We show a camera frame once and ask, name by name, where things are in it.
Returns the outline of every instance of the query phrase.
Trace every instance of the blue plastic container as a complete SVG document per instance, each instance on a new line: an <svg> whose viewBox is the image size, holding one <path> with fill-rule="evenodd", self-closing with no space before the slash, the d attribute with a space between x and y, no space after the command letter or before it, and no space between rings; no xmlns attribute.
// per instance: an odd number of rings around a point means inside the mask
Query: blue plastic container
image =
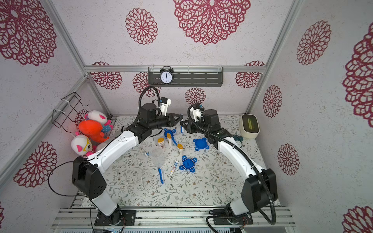
<svg viewBox="0 0 373 233"><path fill-rule="evenodd" d="M188 158L185 155L182 157L180 170L189 170L190 172L195 172L194 166L197 162L197 158Z"/></svg>
<svg viewBox="0 0 373 233"><path fill-rule="evenodd" d="M207 144L207 138L193 139L195 143L195 150L199 151L200 149L209 149L210 147Z"/></svg>

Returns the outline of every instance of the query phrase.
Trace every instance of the toothpaste tube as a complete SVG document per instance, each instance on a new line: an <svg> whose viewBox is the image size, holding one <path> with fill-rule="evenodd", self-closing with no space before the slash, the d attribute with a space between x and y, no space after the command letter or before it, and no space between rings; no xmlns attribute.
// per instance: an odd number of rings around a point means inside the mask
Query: toothpaste tube
<svg viewBox="0 0 373 233"><path fill-rule="evenodd" d="M178 164L179 164L179 162L175 160L175 163L174 163L174 165L172 166L172 170L171 170L170 176L172 176L172 174L175 172L176 167L178 166Z"/></svg>

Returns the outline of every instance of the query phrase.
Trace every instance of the red floral pattern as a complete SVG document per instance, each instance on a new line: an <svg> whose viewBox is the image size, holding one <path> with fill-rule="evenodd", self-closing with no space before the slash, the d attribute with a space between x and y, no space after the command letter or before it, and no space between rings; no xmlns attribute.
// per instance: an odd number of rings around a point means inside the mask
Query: red floral pattern
<svg viewBox="0 0 373 233"><path fill-rule="evenodd" d="M39 1L0 1L0 50L4 58L22 65L48 63L57 48L56 37Z"/></svg>
<svg viewBox="0 0 373 233"><path fill-rule="evenodd" d="M283 172L294 175L299 169L299 156L295 148L290 144L283 144L278 152L277 161Z"/></svg>
<svg viewBox="0 0 373 233"><path fill-rule="evenodd" d="M149 86L148 83L148 73L142 72L135 75L134 79L132 80L132 85L134 86L135 90L141 94L141 92ZM155 96L157 95L154 89L149 89L145 92L144 96Z"/></svg>
<svg viewBox="0 0 373 233"><path fill-rule="evenodd" d="M343 233L372 233L373 210L369 206L348 209L343 215Z"/></svg>
<svg viewBox="0 0 373 233"><path fill-rule="evenodd" d="M281 91L278 86L272 85L264 94L263 109L267 117L274 117L280 111L282 104Z"/></svg>
<svg viewBox="0 0 373 233"><path fill-rule="evenodd" d="M111 66L106 62L95 62L93 66ZM93 80L106 89L117 89L122 85L122 76L119 72L92 72Z"/></svg>
<svg viewBox="0 0 373 233"><path fill-rule="evenodd" d="M47 180L49 173L56 167L56 164L56 150L48 142L41 142L13 180L19 186L35 188Z"/></svg>
<svg viewBox="0 0 373 233"><path fill-rule="evenodd" d="M246 63L245 66L264 66L264 62L252 61ZM238 86L243 88L250 88L256 86L259 78L261 76L260 72L238 72L236 74L236 83Z"/></svg>
<svg viewBox="0 0 373 233"><path fill-rule="evenodd" d="M132 9L126 18L126 28L130 37L139 44L152 43L157 35L157 23L144 9Z"/></svg>
<svg viewBox="0 0 373 233"><path fill-rule="evenodd" d="M318 21L305 31L298 46L298 61L303 65L317 61L327 48L332 33L327 21Z"/></svg>
<svg viewBox="0 0 373 233"><path fill-rule="evenodd" d="M206 99L206 92L197 87L193 87L186 91L185 100L188 104L202 103Z"/></svg>
<svg viewBox="0 0 373 233"><path fill-rule="evenodd" d="M347 102L354 114L368 120L373 127L373 23L364 39L354 47L352 59L345 66L347 78L343 81Z"/></svg>
<svg viewBox="0 0 373 233"><path fill-rule="evenodd" d="M76 130L79 131L80 133L82 132L79 130L79 123L81 123L84 120L84 116L86 114L88 114L88 111L85 109L81 109L75 116L75 127L76 127Z"/></svg>
<svg viewBox="0 0 373 233"><path fill-rule="evenodd" d="M245 20L249 0L173 0L179 27L194 42L203 44L226 40Z"/></svg>
<svg viewBox="0 0 373 233"><path fill-rule="evenodd" d="M3 223L3 220L4 220L4 208L1 206L1 202L0 202L0 229L1 229L1 224Z"/></svg>

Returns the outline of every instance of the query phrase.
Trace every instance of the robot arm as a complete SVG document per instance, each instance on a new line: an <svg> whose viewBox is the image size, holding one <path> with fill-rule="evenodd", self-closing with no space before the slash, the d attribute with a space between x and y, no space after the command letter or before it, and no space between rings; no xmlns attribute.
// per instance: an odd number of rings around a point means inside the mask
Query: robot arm
<svg viewBox="0 0 373 233"><path fill-rule="evenodd" d="M220 126L217 111L214 109L205 110L199 103L196 103L195 107L190 106L189 108L194 119L180 122L181 126L188 133L204 134L208 141L231 161L244 180L241 197L226 205L225 215L235 216L246 212L253 213L268 205L270 201L263 187L265 184L269 189L271 199L273 201L277 200L275 173L271 169L265 170L247 157L253 164L250 165L248 160L236 148L225 142L228 141L235 144L232 135ZM259 181L258 174L253 167L256 167L260 172L265 184Z"/></svg>
<svg viewBox="0 0 373 233"><path fill-rule="evenodd" d="M171 100L162 97L165 102L161 108L153 103L146 103L139 109L138 121L129 125L125 131L111 141L105 148L88 156L88 160L79 156L73 165L72 183L94 203L111 225L120 223L120 207L105 190L106 181L102 174L120 156L135 147L151 135L153 129L174 127L182 115L167 113Z"/></svg>

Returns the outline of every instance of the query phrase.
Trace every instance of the small bottle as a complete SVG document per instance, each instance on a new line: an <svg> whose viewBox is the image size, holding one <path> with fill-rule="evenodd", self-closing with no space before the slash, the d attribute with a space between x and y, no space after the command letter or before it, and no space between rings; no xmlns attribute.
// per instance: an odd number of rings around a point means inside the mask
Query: small bottle
<svg viewBox="0 0 373 233"><path fill-rule="evenodd" d="M178 154L179 156L183 156L183 145L181 145L180 143L178 144Z"/></svg>
<svg viewBox="0 0 373 233"><path fill-rule="evenodd" d="M167 133L167 140L168 140L168 146L172 147L172 138L171 138L171 134L170 133Z"/></svg>
<svg viewBox="0 0 373 233"><path fill-rule="evenodd" d="M163 138L158 139L158 146L160 146L162 149L164 149L164 139Z"/></svg>

